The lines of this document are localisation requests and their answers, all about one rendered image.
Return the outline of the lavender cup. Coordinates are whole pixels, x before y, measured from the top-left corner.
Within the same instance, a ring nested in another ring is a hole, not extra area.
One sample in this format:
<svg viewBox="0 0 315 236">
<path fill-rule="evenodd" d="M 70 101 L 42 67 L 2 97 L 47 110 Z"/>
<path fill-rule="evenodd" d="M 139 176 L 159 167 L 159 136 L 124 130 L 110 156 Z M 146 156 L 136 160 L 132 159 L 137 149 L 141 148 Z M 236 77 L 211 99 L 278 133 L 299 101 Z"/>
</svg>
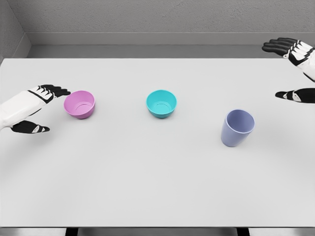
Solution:
<svg viewBox="0 0 315 236">
<path fill-rule="evenodd" d="M 221 141 L 228 147 L 235 147 L 252 133 L 255 127 L 253 116 L 245 110 L 230 111 L 223 122 Z"/>
</svg>

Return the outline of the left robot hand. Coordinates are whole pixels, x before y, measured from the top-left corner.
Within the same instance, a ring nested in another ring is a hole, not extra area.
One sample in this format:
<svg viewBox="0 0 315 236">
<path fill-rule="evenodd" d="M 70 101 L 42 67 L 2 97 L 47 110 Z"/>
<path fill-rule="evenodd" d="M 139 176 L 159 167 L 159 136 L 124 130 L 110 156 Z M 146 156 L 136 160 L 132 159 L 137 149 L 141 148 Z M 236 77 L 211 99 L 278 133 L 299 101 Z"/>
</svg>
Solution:
<svg viewBox="0 0 315 236">
<path fill-rule="evenodd" d="M 26 118 L 39 112 L 52 100 L 70 94 L 67 89 L 50 84 L 38 85 L 18 93 L 0 104 L 0 131 L 4 128 L 24 134 L 50 131 L 49 127 L 28 121 Z"/>
</svg>

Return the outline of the teal bowl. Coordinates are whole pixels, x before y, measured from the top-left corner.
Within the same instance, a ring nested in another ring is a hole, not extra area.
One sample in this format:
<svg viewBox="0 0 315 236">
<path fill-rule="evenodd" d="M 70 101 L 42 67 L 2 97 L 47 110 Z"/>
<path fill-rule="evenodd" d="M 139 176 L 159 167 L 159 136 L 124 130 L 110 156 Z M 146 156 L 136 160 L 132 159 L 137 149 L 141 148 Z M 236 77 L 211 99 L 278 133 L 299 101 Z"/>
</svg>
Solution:
<svg viewBox="0 0 315 236">
<path fill-rule="evenodd" d="M 149 112 L 156 118 L 167 118 L 176 109 L 177 98 L 167 90 L 156 90 L 147 96 L 146 106 Z"/>
</svg>

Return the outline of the pink bowl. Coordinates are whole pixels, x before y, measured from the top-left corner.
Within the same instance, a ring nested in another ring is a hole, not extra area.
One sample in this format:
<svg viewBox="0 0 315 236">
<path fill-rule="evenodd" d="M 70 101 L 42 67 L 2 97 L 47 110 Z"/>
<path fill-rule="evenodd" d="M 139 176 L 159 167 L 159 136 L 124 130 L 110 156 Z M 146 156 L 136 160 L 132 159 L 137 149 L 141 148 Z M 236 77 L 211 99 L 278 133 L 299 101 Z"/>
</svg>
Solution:
<svg viewBox="0 0 315 236">
<path fill-rule="evenodd" d="M 95 97 L 92 93 L 85 90 L 75 91 L 65 98 L 63 107 L 70 116 L 86 119 L 95 110 Z"/>
</svg>

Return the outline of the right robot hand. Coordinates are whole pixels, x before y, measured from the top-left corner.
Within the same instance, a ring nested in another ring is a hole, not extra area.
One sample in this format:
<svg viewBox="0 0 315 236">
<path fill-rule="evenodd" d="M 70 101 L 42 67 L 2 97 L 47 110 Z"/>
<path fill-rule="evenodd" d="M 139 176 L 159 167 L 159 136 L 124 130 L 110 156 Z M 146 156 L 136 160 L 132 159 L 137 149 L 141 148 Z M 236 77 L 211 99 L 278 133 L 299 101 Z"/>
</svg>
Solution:
<svg viewBox="0 0 315 236">
<path fill-rule="evenodd" d="M 288 59 L 315 83 L 315 47 L 301 40 L 279 37 L 263 43 L 262 50 Z M 275 97 L 298 103 L 315 104 L 315 88 L 278 91 Z"/>
</svg>

